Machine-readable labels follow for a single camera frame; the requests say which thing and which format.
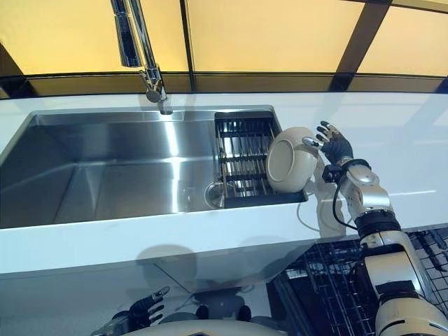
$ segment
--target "black glove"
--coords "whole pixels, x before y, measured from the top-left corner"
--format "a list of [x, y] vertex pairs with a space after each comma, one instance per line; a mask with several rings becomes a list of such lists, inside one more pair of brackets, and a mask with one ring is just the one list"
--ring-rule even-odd
[[321, 141], [321, 143], [308, 136], [303, 138], [303, 143], [320, 149], [332, 165], [336, 165], [342, 158], [353, 158], [351, 144], [344, 138], [337, 128], [326, 121], [321, 121], [321, 125], [323, 127], [318, 126], [317, 130], [324, 136], [320, 134], [316, 135], [316, 138]]

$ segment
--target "cable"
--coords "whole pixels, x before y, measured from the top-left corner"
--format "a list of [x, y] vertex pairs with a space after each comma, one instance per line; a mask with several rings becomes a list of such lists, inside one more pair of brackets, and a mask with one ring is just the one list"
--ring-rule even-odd
[[336, 201], [337, 201], [337, 196], [339, 195], [339, 189], [340, 189], [340, 188], [341, 188], [341, 184], [338, 184], [337, 187], [336, 187], [335, 196], [333, 196], [333, 203], [332, 203], [333, 217], [335, 217], [335, 220], [336, 220], [340, 225], [343, 225], [343, 226], [345, 226], [345, 227], [347, 227], [347, 228], [351, 228], [351, 229], [353, 229], [353, 230], [355, 230], [355, 231], [358, 231], [358, 229], [357, 229], [356, 227], [354, 227], [354, 226], [352, 226], [352, 225], [349, 225], [349, 224], [347, 224], [347, 223], [344, 223], [342, 220], [340, 220], [340, 219], [337, 217], [337, 214], [336, 214]]

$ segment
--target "metal drying rack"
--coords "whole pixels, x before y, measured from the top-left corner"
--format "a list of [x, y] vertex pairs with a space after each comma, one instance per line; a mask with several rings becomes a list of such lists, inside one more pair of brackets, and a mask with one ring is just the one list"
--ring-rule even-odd
[[279, 133], [273, 117], [215, 119], [219, 180], [223, 183], [224, 207], [306, 202], [301, 190], [277, 193], [267, 182], [266, 158]]
[[[411, 232], [409, 237], [431, 280], [431, 302], [448, 316], [448, 227]], [[333, 335], [375, 335], [376, 303], [357, 291], [351, 276], [358, 257], [358, 240], [316, 244], [279, 277], [308, 276]]]

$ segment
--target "white countertop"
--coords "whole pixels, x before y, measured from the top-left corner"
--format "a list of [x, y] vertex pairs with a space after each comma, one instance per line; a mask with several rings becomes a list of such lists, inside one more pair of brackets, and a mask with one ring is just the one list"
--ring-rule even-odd
[[[351, 141], [355, 156], [365, 158], [379, 175], [403, 228], [448, 222], [443, 211], [448, 200], [446, 94], [174, 94], [169, 104], [269, 104], [282, 129], [314, 129], [320, 120], [330, 121]], [[32, 111], [98, 107], [119, 111], [150, 105], [137, 94], [3, 100], [0, 152]], [[281, 204], [0, 230], [0, 274], [170, 256], [185, 248], [203, 252], [341, 237], [344, 230], [329, 213], [331, 197], [319, 191], [317, 206], [310, 195], [300, 206], [300, 220], [297, 204]], [[156, 246], [159, 254], [145, 254]]]

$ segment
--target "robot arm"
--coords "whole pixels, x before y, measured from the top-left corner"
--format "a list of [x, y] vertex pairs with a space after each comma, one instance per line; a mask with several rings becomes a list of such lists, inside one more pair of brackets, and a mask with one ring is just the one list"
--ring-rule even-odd
[[376, 334], [447, 336], [448, 320], [429, 302], [433, 294], [428, 275], [378, 176], [367, 161], [354, 159], [350, 143], [333, 125], [325, 121], [321, 125], [317, 130], [323, 135], [318, 134], [318, 140], [305, 137], [302, 142], [325, 154], [330, 164], [323, 180], [336, 183], [336, 193], [340, 191], [347, 200], [360, 236], [357, 273], [379, 303]]

